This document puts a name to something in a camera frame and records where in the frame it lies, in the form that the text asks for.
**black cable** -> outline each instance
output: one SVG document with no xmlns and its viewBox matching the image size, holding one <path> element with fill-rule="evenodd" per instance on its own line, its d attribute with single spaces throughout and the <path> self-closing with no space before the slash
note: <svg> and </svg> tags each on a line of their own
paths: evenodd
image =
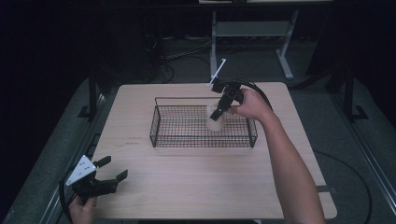
<svg viewBox="0 0 396 224">
<path fill-rule="evenodd" d="M 76 167 L 76 165 L 70 167 L 64 173 L 64 176 L 62 177 L 62 179 L 59 181 L 59 187 L 58 187 L 58 190 L 59 190 L 59 201 L 61 203 L 62 213 L 58 216 L 57 223 L 61 219 L 62 214 L 65 214 L 67 219 L 70 221 L 70 223 L 72 223 L 72 218 L 70 217 L 70 213 L 69 213 L 69 205 L 70 205 L 71 201 L 69 200 L 69 202 L 66 203 L 65 191 L 64 191 L 64 181 L 66 180 L 66 178 L 70 174 L 70 172 L 72 172 L 74 170 L 75 167 Z"/>
<path fill-rule="evenodd" d="M 236 54 L 250 49 L 250 45 L 246 43 L 246 41 L 224 40 L 220 43 L 221 45 L 219 45 L 218 48 L 226 47 L 226 49 L 218 49 L 220 54 Z"/>
<path fill-rule="evenodd" d="M 162 76 L 162 82 L 163 84 L 169 83 L 169 82 L 173 82 L 173 78 L 175 77 L 175 70 L 173 69 L 172 66 L 170 66 L 169 64 L 165 64 L 165 69 L 170 69 L 171 70 L 171 77 L 169 77 L 168 79 L 166 79 L 165 73 L 161 70 L 159 70 L 158 72 L 160 73 L 160 75 Z"/>
<path fill-rule="evenodd" d="M 181 56 L 181 57 L 175 58 L 175 59 L 169 59 L 168 61 L 172 62 L 172 61 L 175 61 L 175 60 L 189 59 L 189 58 L 198 59 L 198 60 L 204 62 L 205 64 L 207 64 L 208 66 L 210 66 L 210 63 L 207 60 L 205 60 L 205 59 L 203 59 L 201 57 L 198 57 L 198 56 L 190 56 L 190 55 L 189 56 L 187 56 L 187 55 L 186 56 Z"/>
<path fill-rule="evenodd" d="M 150 47 L 149 49 L 146 49 L 146 51 L 152 52 L 155 49 L 155 47 L 157 47 L 157 38 L 155 38 L 154 35 L 145 35 L 145 37 L 151 37 L 154 40 L 152 47 Z"/>
<path fill-rule="evenodd" d="M 370 189 L 369 189 L 366 181 L 363 179 L 363 177 L 351 165 L 349 165 L 348 163 L 346 163 L 344 161 L 341 161 L 340 159 L 338 159 L 338 158 L 336 158 L 336 157 L 334 157 L 334 156 L 332 156 L 330 154 L 327 154 L 325 152 L 317 151 L 317 150 L 314 150 L 314 149 L 313 149 L 313 151 L 317 152 L 318 154 L 321 154 L 323 156 L 329 157 L 329 158 L 333 159 L 334 161 L 340 162 L 341 164 L 343 164 L 347 168 L 349 168 L 353 173 L 355 173 L 355 175 L 358 176 L 358 178 L 361 180 L 361 183 L 363 184 L 363 186 L 366 189 L 367 197 L 368 197 L 368 200 L 369 200 L 369 211 L 367 212 L 367 217 L 366 217 L 366 219 L 364 220 L 363 223 L 364 224 L 369 223 L 370 218 L 371 218 L 371 214 L 372 214 L 372 211 L 373 211 L 373 199 L 372 199 L 372 195 L 371 195 Z"/>
<path fill-rule="evenodd" d="M 208 49 L 210 49 L 210 43 L 211 43 L 211 40 L 208 39 L 206 41 L 206 43 L 204 43 L 203 45 L 200 45 L 200 46 L 195 47 L 193 49 L 186 50 L 184 52 L 176 53 L 174 55 L 161 56 L 161 59 L 163 59 L 163 60 L 177 59 L 177 58 L 181 58 L 183 56 L 191 55 L 193 53 L 198 53 L 198 52 L 200 52 L 202 50 L 208 50 Z"/>
<path fill-rule="evenodd" d="M 265 101 L 265 103 L 267 103 L 270 106 L 270 108 L 273 110 L 271 103 L 268 100 L 267 95 L 265 95 L 265 93 L 258 86 L 256 86 L 256 84 L 254 84 L 254 82 L 249 81 L 247 78 L 235 78 L 235 79 L 232 79 L 231 81 L 221 81 L 219 84 L 223 84 L 223 85 L 227 86 L 230 84 L 232 85 L 234 83 L 238 83 L 238 84 L 250 87 L 254 91 L 258 92 L 259 95 L 262 97 L 262 99 Z"/>
</svg>

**table top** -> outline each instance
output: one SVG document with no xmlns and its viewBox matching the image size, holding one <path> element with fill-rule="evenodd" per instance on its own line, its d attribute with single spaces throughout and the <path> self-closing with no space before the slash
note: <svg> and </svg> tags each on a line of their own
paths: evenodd
<svg viewBox="0 0 396 224">
<path fill-rule="evenodd" d="M 267 94 L 316 185 L 325 186 L 287 87 L 275 82 L 256 85 Z M 149 133 L 156 97 L 220 95 L 204 83 L 120 87 L 92 160 L 112 158 L 97 172 L 99 180 L 112 179 L 125 169 L 129 175 L 119 183 L 117 193 L 99 197 L 96 217 L 283 218 L 260 123 L 256 122 L 255 147 L 153 147 Z M 202 99 L 201 103 L 213 103 L 208 101 Z M 335 217 L 337 211 L 330 192 L 321 192 L 319 197 L 325 217 Z"/>
</svg>

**white object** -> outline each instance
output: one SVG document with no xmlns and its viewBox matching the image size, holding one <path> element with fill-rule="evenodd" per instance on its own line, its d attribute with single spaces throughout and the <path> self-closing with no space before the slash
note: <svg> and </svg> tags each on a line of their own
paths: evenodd
<svg viewBox="0 0 396 224">
<path fill-rule="evenodd" d="M 220 65 L 218 71 L 216 71 L 215 75 L 212 76 L 212 79 L 210 79 L 210 82 L 206 84 L 207 87 L 209 87 L 210 84 L 212 84 L 213 80 L 215 80 L 215 77 L 218 76 L 218 73 L 219 73 L 221 67 L 225 64 L 225 61 L 227 61 L 227 60 L 226 60 L 226 59 L 222 59 L 222 63 L 221 63 L 221 65 Z"/>
<path fill-rule="evenodd" d="M 210 116 L 218 107 L 218 104 L 212 104 L 206 106 L 206 127 L 212 132 L 219 132 L 224 128 L 225 119 L 224 114 L 222 114 L 218 120 L 213 120 Z"/>
<path fill-rule="evenodd" d="M 88 157 L 83 155 L 79 160 L 73 173 L 67 179 L 66 186 L 70 186 L 76 183 L 81 178 L 93 173 L 95 170 L 96 170 L 96 166 L 93 165 L 93 163 L 88 159 Z"/>
</svg>

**black wire basket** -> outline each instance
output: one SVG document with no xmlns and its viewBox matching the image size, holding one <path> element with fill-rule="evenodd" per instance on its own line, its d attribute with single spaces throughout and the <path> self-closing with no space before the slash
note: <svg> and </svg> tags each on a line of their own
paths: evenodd
<svg viewBox="0 0 396 224">
<path fill-rule="evenodd" d="M 175 104 L 158 105 L 159 99 Z M 155 98 L 149 135 L 154 147 L 254 147 L 258 136 L 253 119 L 224 113 L 224 127 L 213 132 L 206 126 L 206 105 L 178 105 L 180 99 L 191 104 L 210 98 Z"/>
</svg>

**person's right hand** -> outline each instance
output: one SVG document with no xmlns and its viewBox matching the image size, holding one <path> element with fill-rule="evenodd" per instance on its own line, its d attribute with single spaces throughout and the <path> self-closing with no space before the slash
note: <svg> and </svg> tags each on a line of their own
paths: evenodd
<svg viewBox="0 0 396 224">
<path fill-rule="evenodd" d="M 264 121 L 274 115 L 271 107 L 265 103 L 258 92 L 248 89 L 241 89 L 241 91 L 244 94 L 244 102 L 241 105 L 231 106 L 229 113 L 258 121 Z"/>
<path fill-rule="evenodd" d="M 77 196 L 69 205 L 70 216 L 74 224 L 91 224 L 93 223 L 94 207 L 96 206 L 95 198 L 89 198 L 83 204 L 82 200 Z"/>
</svg>

